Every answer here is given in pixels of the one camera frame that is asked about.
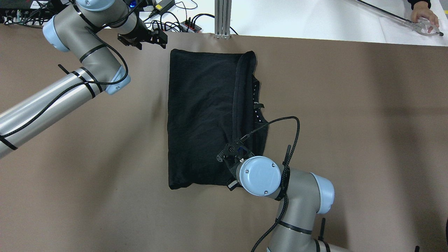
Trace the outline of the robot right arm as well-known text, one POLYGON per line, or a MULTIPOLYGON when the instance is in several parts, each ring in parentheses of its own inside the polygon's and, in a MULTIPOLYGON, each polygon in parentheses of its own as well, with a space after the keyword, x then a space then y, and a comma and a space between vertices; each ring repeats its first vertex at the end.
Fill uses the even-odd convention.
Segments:
POLYGON ((327 243, 322 236, 313 238, 315 217, 327 213, 334 203, 333 184, 324 177, 287 169, 264 156, 237 161, 231 167, 235 184, 254 196, 280 202, 270 236, 268 252, 346 252, 327 243))

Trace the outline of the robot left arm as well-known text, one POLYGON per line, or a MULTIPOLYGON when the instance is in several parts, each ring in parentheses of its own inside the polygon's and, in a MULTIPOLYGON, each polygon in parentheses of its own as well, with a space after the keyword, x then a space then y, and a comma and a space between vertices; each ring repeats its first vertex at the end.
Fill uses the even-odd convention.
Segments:
POLYGON ((116 29, 126 46, 141 49, 148 42, 166 48, 165 32, 148 29, 124 1, 76 0, 49 20, 43 34, 59 51, 72 52, 81 66, 1 114, 1 157, 102 92, 113 95, 130 83, 123 57, 97 35, 106 27, 116 29))

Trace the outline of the person's hand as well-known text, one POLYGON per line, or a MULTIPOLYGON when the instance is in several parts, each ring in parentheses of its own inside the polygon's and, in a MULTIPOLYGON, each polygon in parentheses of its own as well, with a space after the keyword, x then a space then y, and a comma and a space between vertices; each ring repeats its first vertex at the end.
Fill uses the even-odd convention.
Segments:
POLYGON ((412 10, 410 14, 411 22, 417 23, 420 18, 424 18, 435 27, 440 27, 438 16, 431 10, 430 0, 408 0, 408 3, 410 3, 412 10))

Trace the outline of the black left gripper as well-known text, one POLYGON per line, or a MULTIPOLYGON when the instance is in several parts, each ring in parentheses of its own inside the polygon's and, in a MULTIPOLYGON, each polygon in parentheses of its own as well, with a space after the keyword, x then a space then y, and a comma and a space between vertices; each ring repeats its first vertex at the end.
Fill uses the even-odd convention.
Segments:
POLYGON ((117 39, 125 46, 142 50, 142 42, 160 45, 163 49, 168 43, 168 36, 160 28, 149 30, 144 21, 138 20, 133 30, 127 34, 118 34, 117 39))

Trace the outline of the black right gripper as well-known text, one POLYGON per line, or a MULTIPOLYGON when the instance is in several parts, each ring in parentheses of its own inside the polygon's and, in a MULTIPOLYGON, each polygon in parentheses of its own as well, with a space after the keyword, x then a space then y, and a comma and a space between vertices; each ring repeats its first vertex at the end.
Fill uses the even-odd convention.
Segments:
POLYGON ((230 191, 233 191, 236 188, 242 188, 242 185, 240 185, 240 182, 237 178, 237 174, 238 174, 237 169, 244 162, 245 162, 245 158, 241 158, 241 159, 226 158, 226 159, 224 159, 224 163, 226 164, 227 168, 229 169, 229 172, 232 175, 232 178, 229 180, 229 183, 227 184, 227 188, 229 188, 230 191))

